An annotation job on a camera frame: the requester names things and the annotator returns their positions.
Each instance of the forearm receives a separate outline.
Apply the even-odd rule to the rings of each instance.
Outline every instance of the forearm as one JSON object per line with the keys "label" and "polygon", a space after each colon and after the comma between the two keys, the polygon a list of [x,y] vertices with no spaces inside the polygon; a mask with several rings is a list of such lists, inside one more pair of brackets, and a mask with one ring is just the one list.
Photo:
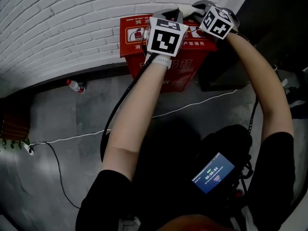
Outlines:
{"label": "forearm", "polygon": [[267,119],[267,122],[271,124],[271,126],[265,126],[263,132],[272,134],[272,131],[268,130],[281,126],[282,131],[285,130],[293,134],[292,117],[285,92],[270,64],[241,36],[229,33],[227,40],[233,46],[245,67],[259,99],[264,119]]}
{"label": "forearm", "polygon": [[148,129],[167,68],[151,64],[127,97],[112,126],[108,146],[138,152]]}

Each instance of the white cable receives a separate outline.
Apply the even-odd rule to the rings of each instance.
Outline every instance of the white cable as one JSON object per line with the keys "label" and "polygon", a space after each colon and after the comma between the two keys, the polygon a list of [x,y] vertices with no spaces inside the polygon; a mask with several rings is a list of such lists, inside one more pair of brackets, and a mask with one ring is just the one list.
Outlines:
{"label": "white cable", "polygon": [[211,99],[213,99],[213,98],[219,98],[219,97],[224,96],[224,95],[227,95],[227,94],[233,94],[233,93],[235,93],[236,91],[237,91],[237,89],[234,90],[233,92],[226,92],[226,93],[223,93],[223,94],[221,94],[221,95],[218,95],[218,96],[214,96],[214,97],[205,99],[205,100],[203,100],[203,101],[201,101],[201,102],[198,102],[198,103],[191,103],[191,104],[189,104],[189,105],[187,105],[187,106],[181,107],[180,109],[173,110],[173,111],[170,111],[170,112],[165,113],[165,114],[162,114],[162,115],[156,115],[156,116],[153,116],[152,118],[157,118],[157,117],[165,116],[165,115],[168,115],[168,114],[170,114],[170,113],[173,113],[173,112],[176,112],[176,111],[185,109],[185,108],[187,108],[187,107],[189,107],[189,106],[204,103],[204,102],[209,101],[209,100],[211,100]]}
{"label": "white cable", "polygon": [[[99,134],[99,133],[102,133],[104,132],[104,130],[101,130],[101,131],[98,131],[98,132],[95,132],[95,133],[87,133],[87,134],[83,134],[83,135],[78,135],[78,136],[73,136],[71,138],[67,138],[67,139],[59,139],[59,140],[56,140],[56,141],[51,141],[51,142],[47,142],[48,144],[52,144],[52,143],[56,143],[58,141],[67,141],[67,140],[71,140],[71,139],[75,139],[75,138],[80,138],[80,137],[84,137],[84,136],[88,136],[88,135],[95,135],[95,134]],[[37,142],[37,143],[32,143],[32,144],[29,144],[29,146],[31,145],[35,145],[35,144],[45,144],[46,142]]]}
{"label": "white cable", "polygon": [[[181,107],[180,109],[176,109],[176,110],[167,112],[167,113],[162,114],[162,115],[156,115],[156,116],[153,116],[152,118],[157,118],[157,117],[161,117],[161,116],[166,116],[166,115],[171,114],[171,113],[173,113],[173,112],[177,112],[177,111],[179,111],[179,110],[185,109],[185,108],[187,108],[187,107],[189,107],[189,106],[204,103],[204,102],[209,101],[209,100],[211,100],[211,99],[213,99],[213,98],[219,98],[219,97],[224,96],[224,95],[233,94],[233,93],[235,93],[236,91],[237,91],[237,89],[234,90],[234,91],[232,91],[232,92],[226,92],[226,93],[223,93],[223,94],[218,95],[218,96],[210,97],[210,98],[205,99],[205,100],[203,100],[203,101],[201,101],[201,102],[198,102],[198,103],[191,103],[191,104],[189,104],[189,105],[187,105],[187,106]],[[67,139],[59,139],[59,140],[51,141],[51,142],[47,142],[47,143],[51,144],[51,143],[56,143],[56,142],[58,142],[58,141],[67,141],[67,140],[71,140],[71,139],[75,139],[75,138],[80,138],[80,137],[84,137],[84,136],[88,136],[88,135],[99,134],[99,133],[102,133],[102,132],[104,132],[104,130],[101,130],[101,131],[98,131],[98,132],[95,132],[95,133],[88,133],[88,134],[73,136],[73,137],[67,138]],[[45,144],[45,142],[32,143],[32,144],[29,144],[29,146],[35,145],[35,144]]]}

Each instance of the electrical outlet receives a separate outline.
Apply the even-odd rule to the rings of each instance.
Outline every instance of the electrical outlet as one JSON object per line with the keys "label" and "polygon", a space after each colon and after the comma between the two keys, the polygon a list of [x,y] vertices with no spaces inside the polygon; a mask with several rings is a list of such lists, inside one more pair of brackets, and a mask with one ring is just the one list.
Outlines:
{"label": "electrical outlet", "polygon": [[34,150],[33,150],[30,146],[28,146],[26,143],[24,143],[24,148],[27,150],[27,152],[28,152],[31,156],[34,155]]}

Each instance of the digital screen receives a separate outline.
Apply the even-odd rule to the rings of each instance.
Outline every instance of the digital screen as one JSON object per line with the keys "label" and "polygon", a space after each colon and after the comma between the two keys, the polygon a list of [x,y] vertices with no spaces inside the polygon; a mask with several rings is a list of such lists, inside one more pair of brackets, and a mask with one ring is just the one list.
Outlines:
{"label": "digital screen", "polygon": [[204,193],[216,187],[232,170],[234,165],[222,154],[216,156],[192,179]]}

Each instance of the red fire extinguisher box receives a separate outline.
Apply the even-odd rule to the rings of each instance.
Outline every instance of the red fire extinguisher box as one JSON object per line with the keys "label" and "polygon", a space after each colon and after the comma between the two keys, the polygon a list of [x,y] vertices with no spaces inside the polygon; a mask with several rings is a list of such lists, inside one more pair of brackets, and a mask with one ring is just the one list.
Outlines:
{"label": "red fire extinguisher box", "polygon": [[[133,78],[144,65],[141,36],[151,16],[137,15],[120,20],[120,56],[125,57]],[[208,53],[217,50],[211,36],[203,33],[194,20],[184,20],[184,24],[189,26],[188,33],[177,56],[171,58],[171,68],[166,72],[161,92],[183,91]]]}

